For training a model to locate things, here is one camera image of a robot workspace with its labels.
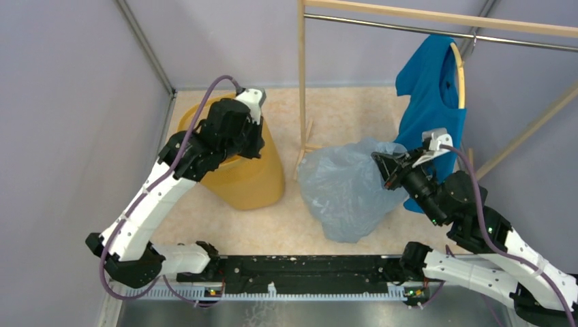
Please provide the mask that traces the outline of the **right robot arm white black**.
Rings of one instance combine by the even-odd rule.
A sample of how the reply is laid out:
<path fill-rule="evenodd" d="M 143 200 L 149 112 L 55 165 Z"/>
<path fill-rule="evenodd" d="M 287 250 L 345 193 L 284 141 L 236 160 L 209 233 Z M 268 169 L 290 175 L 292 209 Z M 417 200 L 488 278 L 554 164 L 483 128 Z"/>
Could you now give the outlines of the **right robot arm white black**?
<path fill-rule="evenodd" d="M 459 247 L 496 265 L 495 270 L 466 267 L 420 243 L 409 243 L 399 263 L 409 281 L 422 276 L 460 283 L 511 307 L 535 326 L 577 325 L 577 276 L 562 272 L 525 242 L 511 222 L 485 204 L 486 190 L 471 168 L 439 181 L 434 159 L 454 152 L 418 148 L 405 153 L 374 152 L 387 189 L 405 189 L 434 225 L 447 225 Z"/>

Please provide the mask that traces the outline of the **light blue plastic trash bag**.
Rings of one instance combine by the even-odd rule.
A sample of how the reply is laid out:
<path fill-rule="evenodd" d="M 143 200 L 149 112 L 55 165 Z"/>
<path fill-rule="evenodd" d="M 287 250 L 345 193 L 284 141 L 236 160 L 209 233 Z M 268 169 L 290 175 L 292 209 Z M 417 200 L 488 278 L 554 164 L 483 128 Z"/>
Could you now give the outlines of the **light blue plastic trash bag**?
<path fill-rule="evenodd" d="M 325 238 L 357 243 L 371 234 L 408 194 L 385 189 L 372 153 L 404 153 L 394 142 L 364 138 L 345 145 L 328 146 L 307 154 L 298 167 L 301 197 L 311 215 L 322 225 Z"/>

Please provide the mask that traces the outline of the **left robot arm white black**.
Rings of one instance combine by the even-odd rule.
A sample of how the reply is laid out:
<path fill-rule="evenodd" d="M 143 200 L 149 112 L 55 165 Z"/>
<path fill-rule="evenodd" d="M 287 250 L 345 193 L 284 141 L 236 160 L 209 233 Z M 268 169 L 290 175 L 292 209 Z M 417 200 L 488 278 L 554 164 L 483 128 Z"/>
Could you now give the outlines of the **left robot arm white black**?
<path fill-rule="evenodd" d="M 105 273 L 134 289 L 165 274 L 192 273 L 206 282 L 216 278 L 217 252 L 208 243 L 161 246 L 151 237 L 179 199 L 208 172 L 235 155 L 260 157 L 262 106 L 261 100 L 241 96 L 220 99 L 193 131 L 169 138 L 140 193 L 109 228 L 86 238 Z"/>

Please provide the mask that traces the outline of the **yellow plastic trash bin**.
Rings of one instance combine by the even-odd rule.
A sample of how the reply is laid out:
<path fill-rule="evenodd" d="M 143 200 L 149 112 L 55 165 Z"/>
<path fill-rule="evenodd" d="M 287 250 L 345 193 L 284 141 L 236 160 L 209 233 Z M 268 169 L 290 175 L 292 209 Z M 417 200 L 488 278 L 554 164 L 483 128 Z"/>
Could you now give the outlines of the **yellow plastic trash bin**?
<path fill-rule="evenodd" d="M 270 206 L 283 196 L 285 178 L 279 153 L 263 115 L 262 137 L 265 146 L 260 159 L 240 156 L 222 159 L 198 137 L 200 122 L 207 117 L 211 104 L 225 98 L 234 99 L 235 96 L 230 93 L 208 98 L 204 104 L 195 105 L 182 116 L 177 142 L 183 139 L 193 119 L 198 120 L 194 123 L 175 174 L 200 183 L 237 210 Z"/>

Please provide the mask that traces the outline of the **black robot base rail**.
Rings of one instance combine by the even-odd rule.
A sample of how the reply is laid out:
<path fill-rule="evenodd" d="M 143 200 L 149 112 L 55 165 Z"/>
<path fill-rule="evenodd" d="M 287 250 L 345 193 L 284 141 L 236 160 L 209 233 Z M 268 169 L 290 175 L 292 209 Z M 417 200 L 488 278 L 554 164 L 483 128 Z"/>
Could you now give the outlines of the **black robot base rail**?
<path fill-rule="evenodd" d="M 180 283 L 224 287 L 226 294 L 378 294 L 392 286 L 431 282 L 404 270 L 398 255 L 221 255 L 200 273 L 181 272 Z"/>

